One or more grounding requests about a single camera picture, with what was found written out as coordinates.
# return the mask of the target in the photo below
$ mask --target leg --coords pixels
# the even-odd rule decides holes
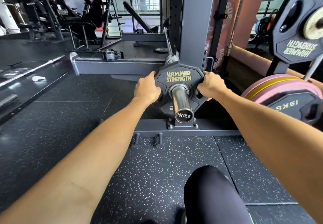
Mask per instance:
[[[187,224],[252,224],[243,200],[213,166],[196,169],[184,187]]]

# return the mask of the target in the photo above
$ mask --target yellow weight plate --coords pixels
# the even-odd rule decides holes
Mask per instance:
[[[250,91],[245,98],[248,100],[251,100],[255,95],[257,95],[259,92],[263,91],[264,89],[268,88],[269,86],[272,86],[274,84],[284,82],[284,81],[289,81],[289,80],[302,80],[297,77],[291,77],[291,76],[286,76],[286,77],[279,77],[275,79],[268,80],[257,87],[255,87],[252,91]]]

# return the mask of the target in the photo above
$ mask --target forearm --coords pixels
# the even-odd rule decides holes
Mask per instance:
[[[90,223],[147,105],[139,99],[89,134],[0,216],[1,223]]]
[[[231,115],[255,155],[323,223],[323,133],[229,90],[214,98]]]

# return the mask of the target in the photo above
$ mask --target window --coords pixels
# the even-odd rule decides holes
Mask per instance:
[[[149,11],[159,10],[159,0],[146,0],[146,9]]]

